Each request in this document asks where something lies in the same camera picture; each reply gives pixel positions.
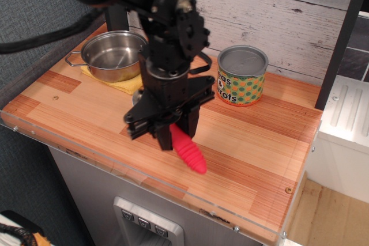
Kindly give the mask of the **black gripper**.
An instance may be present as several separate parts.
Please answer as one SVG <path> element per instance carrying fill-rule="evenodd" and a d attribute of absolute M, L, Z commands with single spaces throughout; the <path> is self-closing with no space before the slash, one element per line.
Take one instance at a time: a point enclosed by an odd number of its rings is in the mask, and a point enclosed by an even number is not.
<path fill-rule="evenodd" d="M 208 71 L 212 60 L 201 52 L 198 57 L 206 65 L 191 69 L 189 64 L 184 63 L 170 72 L 156 67 L 145 52 L 139 53 L 138 57 L 144 88 L 140 91 L 140 99 L 124 116 L 128 124 L 127 133 L 132 139 L 150 133 L 158 140 L 162 150 L 172 150 L 170 125 L 159 122 L 163 121 L 170 109 L 180 108 L 183 113 L 176 125 L 190 138 L 195 136 L 199 108 L 214 98 L 214 77 L 189 78 L 188 75 Z"/>

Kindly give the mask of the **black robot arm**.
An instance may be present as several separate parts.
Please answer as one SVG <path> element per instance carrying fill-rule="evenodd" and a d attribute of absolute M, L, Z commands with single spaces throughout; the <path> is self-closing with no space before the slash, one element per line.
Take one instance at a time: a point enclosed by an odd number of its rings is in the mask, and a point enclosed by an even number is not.
<path fill-rule="evenodd" d="M 148 43 L 139 53 L 143 92 L 124 119 L 132 138 L 150 133 L 172 149 L 170 125 L 195 135 L 199 108 L 214 97 L 214 78 L 203 53 L 209 30 L 196 0 L 78 0 L 93 7 L 120 4 L 138 13 Z"/>

